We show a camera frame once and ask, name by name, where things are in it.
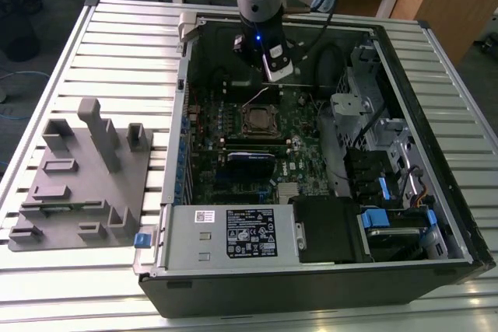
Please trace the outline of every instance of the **blue latch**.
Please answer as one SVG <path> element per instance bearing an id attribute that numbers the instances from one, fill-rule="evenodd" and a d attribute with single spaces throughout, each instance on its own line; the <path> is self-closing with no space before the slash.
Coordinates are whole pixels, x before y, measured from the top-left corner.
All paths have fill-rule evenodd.
<path id="1" fill-rule="evenodd" d="M 384 196 L 384 200 L 391 200 L 391 194 L 388 190 L 388 185 L 386 184 L 385 178 L 379 178 L 379 183 L 381 184 L 382 195 Z"/>
<path id="2" fill-rule="evenodd" d="M 429 224 L 430 225 L 437 224 L 437 218 L 436 218 L 436 214 L 434 213 L 434 210 L 428 210 L 427 211 L 427 218 L 429 219 Z"/>
<path id="3" fill-rule="evenodd" d="M 389 218 L 385 209 L 367 209 L 362 215 L 363 228 L 389 227 Z"/>
<path id="4" fill-rule="evenodd" d="M 137 249 L 149 249 L 153 244 L 153 236 L 150 233 L 137 233 L 133 246 Z"/>

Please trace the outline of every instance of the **warning label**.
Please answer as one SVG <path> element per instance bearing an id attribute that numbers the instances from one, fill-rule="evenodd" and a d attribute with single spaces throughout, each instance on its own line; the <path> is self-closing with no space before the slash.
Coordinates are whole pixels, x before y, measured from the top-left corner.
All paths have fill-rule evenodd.
<path id="1" fill-rule="evenodd" d="M 226 211 L 228 257 L 276 257 L 276 240 L 273 209 Z"/>

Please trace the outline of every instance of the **gray plastic block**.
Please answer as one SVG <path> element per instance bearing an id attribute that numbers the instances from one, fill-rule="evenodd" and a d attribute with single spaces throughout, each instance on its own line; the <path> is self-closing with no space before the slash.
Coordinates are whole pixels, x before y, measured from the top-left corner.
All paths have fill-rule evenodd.
<path id="1" fill-rule="evenodd" d="M 75 159 L 52 159 L 42 164 L 45 173 L 74 173 L 78 170 Z"/>
<path id="2" fill-rule="evenodd" d="M 19 213 L 28 221 L 35 218 L 48 217 L 48 213 L 39 204 L 33 204 L 31 206 L 28 205 L 26 207 L 21 205 Z"/>
<path id="3" fill-rule="evenodd" d="M 41 242 L 43 233 L 35 225 L 25 225 L 23 227 L 12 227 L 9 238 L 17 244 L 36 244 Z"/>
<path id="4" fill-rule="evenodd" d="M 132 152 L 144 152 L 149 150 L 149 143 L 142 124 L 129 124 L 126 133 L 128 146 Z"/>
<path id="5" fill-rule="evenodd" d="M 71 190 L 62 184 L 59 186 L 35 186 L 31 197 L 35 200 L 62 200 L 69 197 Z"/>
<path id="6" fill-rule="evenodd" d="M 114 151 L 114 134 L 107 133 L 107 129 L 114 129 L 114 126 L 109 124 L 110 120 L 106 123 L 100 118 L 99 100 L 94 97 L 84 97 L 79 104 L 78 117 L 88 126 L 93 144 L 102 156 L 109 172 L 117 172 L 120 169 L 120 163 Z"/>
<path id="7" fill-rule="evenodd" d="M 107 227 L 114 235 L 119 237 L 133 237 L 138 230 L 138 224 L 133 219 L 128 207 L 124 208 L 123 216 L 121 217 L 116 209 L 111 208 Z"/>
<path id="8" fill-rule="evenodd" d="M 107 231 L 100 222 L 83 222 L 78 224 L 78 235 L 84 241 L 105 239 Z"/>
<path id="9" fill-rule="evenodd" d="M 73 136 L 74 133 L 66 120 L 49 120 L 45 126 L 43 139 L 52 152 L 67 151 L 64 137 Z"/>
<path id="10" fill-rule="evenodd" d="M 106 132 L 105 138 L 112 145 L 111 150 L 118 158 L 120 169 L 109 172 L 104 157 L 96 149 L 93 133 L 90 134 L 86 128 L 69 128 L 72 136 L 61 136 L 66 150 L 58 148 L 58 151 L 52 152 L 47 148 L 40 164 L 54 165 L 53 161 L 62 160 L 65 163 L 66 159 L 74 159 L 77 170 L 46 173 L 42 167 L 38 169 L 28 197 L 21 204 L 19 220 L 14 228 L 20 231 L 12 232 L 10 250 L 133 244 L 134 234 L 139 228 L 153 132 L 143 130 L 139 124 L 137 128 L 142 129 L 148 146 L 145 151 L 137 147 L 135 152 L 131 152 L 127 128 L 114 129 L 112 122 L 105 119 L 100 124 Z M 70 194 L 65 194 L 65 188 L 61 186 L 70 190 Z M 95 226 L 96 223 L 100 223 L 106 236 L 100 235 L 102 231 Z M 98 233 L 89 233 L 92 231 L 90 224 L 94 224 L 93 228 Z M 26 227 L 35 227 L 39 234 L 26 230 Z"/>
<path id="11" fill-rule="evenodd" d="M 87 202 L 82 206 L 83 211 L 87 215 L 108 215 L 110 205 L 107 201 Z"/>

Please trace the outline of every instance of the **floor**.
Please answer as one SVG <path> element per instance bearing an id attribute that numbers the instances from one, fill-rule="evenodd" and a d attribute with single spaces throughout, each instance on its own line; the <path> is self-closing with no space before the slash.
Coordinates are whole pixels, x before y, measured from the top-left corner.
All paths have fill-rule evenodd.
<path id="1" fill-rule="evenodd" d="M 41 52 L 34 59 L 12 63 L 0 52 L 0 71 L 37 70 L 48 74 L 53 70 L 85 0 L 43 0 L 44 9 L 31 17 L 41 41 Z M 188 0 L 214 5 L 235 5 L 235 0 Z M 471 47 L 458 67 L 461 77 L 474 96 L 495 132 L 498 131 L 498 106 L 494 95 L 498 88 L 498 61 Z M 0 114 L 11 117 L 30 116 L 44 90 L 46 80 L 39 75 L 15 75 L 0 80 L 0 88 L 8 99 L 0 104 Z M 0 118 L 0 177 L 5 172 L 28 120 Z"/>

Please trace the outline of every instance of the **metal slat surface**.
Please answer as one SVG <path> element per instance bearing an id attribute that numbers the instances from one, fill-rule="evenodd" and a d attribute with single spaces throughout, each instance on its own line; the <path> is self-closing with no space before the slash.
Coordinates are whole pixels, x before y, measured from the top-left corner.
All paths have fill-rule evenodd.
<path id="1" fill-rule="evenodd" d="M 100 0 L 77 54 L 47 110 L 48 117 L 83 123 L 73 105 L 80 97 L 102 98 L 104 117 L 116 127 L 133 119 L 155 130 L 144 195 L 142 224 L 158 222 L 163 165 L 169 142 L 177 53 L 178 16 L 185 10 L 236 14 L 227 7 L 169 5 L 156 2 Z M 322 15 L 307 15 L 324 19 Z M 498 259 L 498 158 L 483 132 L 479 116 L 468 106 L 465 92 L 454 84 L 435 48 L 413 21 L 372 20 L 337 16 L 351 23 L 379 23 L 407 68 L 407 76 L 423 105 L 462 193 Z M 33 142 L 44 146 L 41 138 Z M 26 154 L 26 167 L 39 163 L 43 149 Z M 10 216 L 0 226 L 0 323 L 2 330 L 301 330 L 398 331 L 434 329 L 489 332 L 498 324 L 498 270 L 463 285 L 448 285 L 406 306 L 341 309 L 333 312 L 268 314 L 243 319 L 190 318 L 165 320 L 143 295 L 132 271 L 132 247 L 13 253 L 9 230 L 26 198 L 34 170 L 20 169 L 18 184 L 2 206 Z"/>

